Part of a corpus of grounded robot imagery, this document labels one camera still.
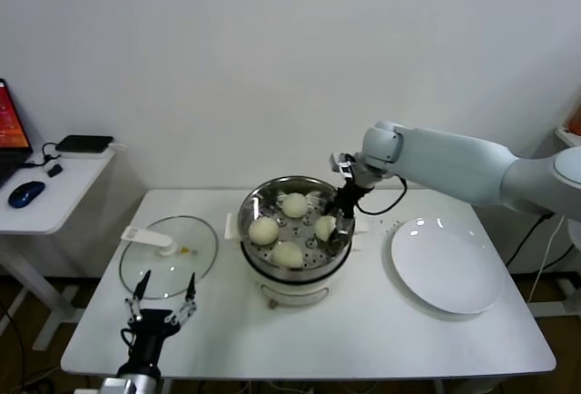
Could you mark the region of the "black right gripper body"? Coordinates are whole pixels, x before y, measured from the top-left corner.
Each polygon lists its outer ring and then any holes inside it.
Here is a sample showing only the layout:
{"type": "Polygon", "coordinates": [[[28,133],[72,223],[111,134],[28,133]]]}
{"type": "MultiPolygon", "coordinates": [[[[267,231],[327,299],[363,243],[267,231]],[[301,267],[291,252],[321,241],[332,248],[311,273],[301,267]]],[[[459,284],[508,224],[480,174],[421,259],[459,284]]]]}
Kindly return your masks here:
{"type": "Polygon", "coordinates": [[[335,194],[335,204],[342,211],[346,219],[354,218],[354,210],[364,196],[370,192],[370,188],[361,187],[353,179],[345,181],[335,194]]]}

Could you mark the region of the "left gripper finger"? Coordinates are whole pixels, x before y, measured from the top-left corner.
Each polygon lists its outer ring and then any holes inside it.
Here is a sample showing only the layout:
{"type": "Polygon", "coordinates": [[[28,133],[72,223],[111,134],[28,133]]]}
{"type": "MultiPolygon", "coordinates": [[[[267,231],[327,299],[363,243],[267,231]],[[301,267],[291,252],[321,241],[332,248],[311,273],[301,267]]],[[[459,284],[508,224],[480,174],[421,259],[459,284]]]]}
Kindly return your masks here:
{"type": "Polygon", "coordinates": [[[188,287],[185,292],[185,298],[182,306],[174,310],[170,315],[165,318],[165,322],[171,325],[184,325],[187,320],[197,311],[197,304],[195,302],[196,295],[196,277],[195,273],[192,274],[188,287]]]}
{"type": "Polygon", "coordinates": [[[143,299],[150,276],[151,271],[147,271],[141,280],[137,283],[133,291],[133,295],[130,298],[125,299],[125,306],[129,314],[129,323],[135,323],[143,319],[143,315],[141,313],[141,300],[143,299]]]}

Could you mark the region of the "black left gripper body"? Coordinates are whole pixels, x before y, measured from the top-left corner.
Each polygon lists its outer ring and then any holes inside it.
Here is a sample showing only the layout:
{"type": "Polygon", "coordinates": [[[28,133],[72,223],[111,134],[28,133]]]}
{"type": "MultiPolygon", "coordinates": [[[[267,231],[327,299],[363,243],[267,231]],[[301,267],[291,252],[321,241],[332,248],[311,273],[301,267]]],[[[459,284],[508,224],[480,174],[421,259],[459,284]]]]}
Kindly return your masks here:
{"type": "Polygon", "coordinates": [[[128,348],[125,367],[156,367],[164,342],[177,334],[181,325],[171,325],[165,318],[170,310],[142,310],[143,319],[121,329],[121,338],[128,348]]]}

